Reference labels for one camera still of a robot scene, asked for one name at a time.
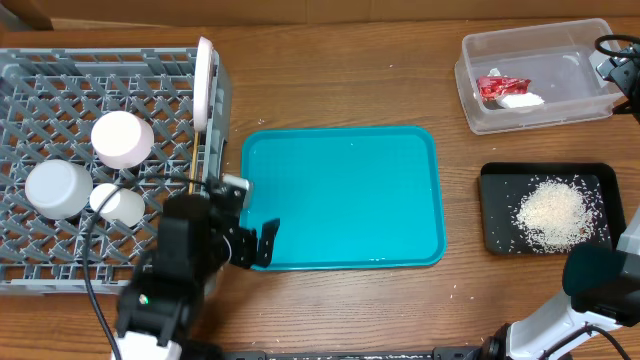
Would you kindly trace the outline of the wooden chopstick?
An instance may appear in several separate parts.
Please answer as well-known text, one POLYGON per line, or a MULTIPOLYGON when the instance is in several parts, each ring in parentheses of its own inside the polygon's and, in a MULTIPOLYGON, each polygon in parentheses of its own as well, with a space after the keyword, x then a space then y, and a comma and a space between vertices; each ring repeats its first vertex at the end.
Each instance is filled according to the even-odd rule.
POLYGON ((194 187, 195 187, 195 183, 193 183, 192 181, 196 180, 196 177, 197 177, 199 143, 200 143, 200 133, 198 131, 195 131, 194 138, 193 138, 192 160, 191 160, 191 166, 190 166, 190 172, 189 172, 189 178, 191 182, 189 183, 188 194, 190 195, 193 194, 194 187))

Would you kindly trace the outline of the cream paper cup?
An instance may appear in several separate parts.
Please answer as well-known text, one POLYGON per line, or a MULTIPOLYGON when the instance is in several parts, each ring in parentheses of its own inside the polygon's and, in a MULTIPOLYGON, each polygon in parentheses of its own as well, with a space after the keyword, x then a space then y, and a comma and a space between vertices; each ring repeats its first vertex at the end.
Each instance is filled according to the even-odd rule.
POLYGON ((143 198, 126 188, 121 189, 110 197, 117 186, 110 183, 100 184, 93 189, 89 197, 89 204, 93 211, 100 206, 100 215, 107 221, 120 221, 128 227, 138 224, 145 213, 143 198))

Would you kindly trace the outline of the large white plate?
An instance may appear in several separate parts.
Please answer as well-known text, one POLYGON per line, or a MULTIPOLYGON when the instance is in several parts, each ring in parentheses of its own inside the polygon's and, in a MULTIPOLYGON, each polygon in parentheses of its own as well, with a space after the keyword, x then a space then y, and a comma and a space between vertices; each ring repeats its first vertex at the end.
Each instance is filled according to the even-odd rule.
POLYGON ((205 37, 200 37, 193 84, 193 126, 196 132, 203 132, 207 128, 213 70, 213 43, 205 37))

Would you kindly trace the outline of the grey shallow bowl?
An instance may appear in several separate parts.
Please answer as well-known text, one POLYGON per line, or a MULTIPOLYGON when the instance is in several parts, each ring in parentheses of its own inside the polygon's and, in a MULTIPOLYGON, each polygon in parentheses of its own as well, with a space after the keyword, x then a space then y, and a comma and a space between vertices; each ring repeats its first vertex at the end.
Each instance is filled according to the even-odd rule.
POLYGON ((84 167, 58 159, 36 165, 25 182, 28 201, 40 215, 53 220, 80 213, 92 190, 92 177, 84 167))

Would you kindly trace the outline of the red snack wrapper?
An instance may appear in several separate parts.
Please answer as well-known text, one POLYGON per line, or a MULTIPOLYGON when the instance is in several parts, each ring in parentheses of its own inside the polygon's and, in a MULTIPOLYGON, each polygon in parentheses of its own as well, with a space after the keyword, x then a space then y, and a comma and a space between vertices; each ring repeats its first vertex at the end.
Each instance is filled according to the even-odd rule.
POLYGON ((505 95, 525 94, 530 83, 529 79, 504 76, 481 76, 476 80, 484 101, 494 101, 505 95))

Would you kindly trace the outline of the white napkin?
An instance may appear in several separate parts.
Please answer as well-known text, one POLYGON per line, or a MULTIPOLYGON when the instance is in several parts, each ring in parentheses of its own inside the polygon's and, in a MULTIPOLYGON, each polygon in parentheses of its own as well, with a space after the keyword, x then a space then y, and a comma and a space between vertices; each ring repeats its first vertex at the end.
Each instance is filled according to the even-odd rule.
MULTIPOLYGON (((488 76, 504 76, 497 68, 493 68, 489 71, 488 76)), ((544 99, 528 90, 525 94, 520 95, 505 95, 497 100, 494 100, 501 108, 521 108, 528 106, 537 106, 545 103, 544 99)))

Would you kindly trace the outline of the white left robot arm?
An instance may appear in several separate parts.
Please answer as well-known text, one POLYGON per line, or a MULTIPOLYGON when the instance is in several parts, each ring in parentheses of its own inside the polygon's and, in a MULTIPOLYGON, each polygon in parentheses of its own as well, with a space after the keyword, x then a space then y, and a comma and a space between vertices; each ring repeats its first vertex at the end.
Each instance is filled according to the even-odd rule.
POLYGON ((140 255, 119 296, 114 326, 108 325, 92 284, 85 285, 114 359, 224 358, 220 346, 191 337, 209 284, 225 264, 266 268, 272 260, 280 221, 267 221, 260 231, 240 225, 250 182, 234 176, 173 179, 203 191, 165 200, 156 245, 140 255))

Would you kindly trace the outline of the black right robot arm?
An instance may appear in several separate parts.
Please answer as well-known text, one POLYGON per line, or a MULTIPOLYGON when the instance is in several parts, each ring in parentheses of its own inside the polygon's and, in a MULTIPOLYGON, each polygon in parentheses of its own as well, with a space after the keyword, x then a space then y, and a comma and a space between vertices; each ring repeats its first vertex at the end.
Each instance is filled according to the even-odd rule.
POLYGON ((529 317, 504 324, 480 346, 433 351, 435 359, 568 359, 574 348, 600 334, 628 356, 612 336, 639 322, 639 220, 627 223, 614 170, 604 163, 493 162, 490 175, 593 175, 600 184, 610 239, 581 244, 566 260, 562 289, 529 317))

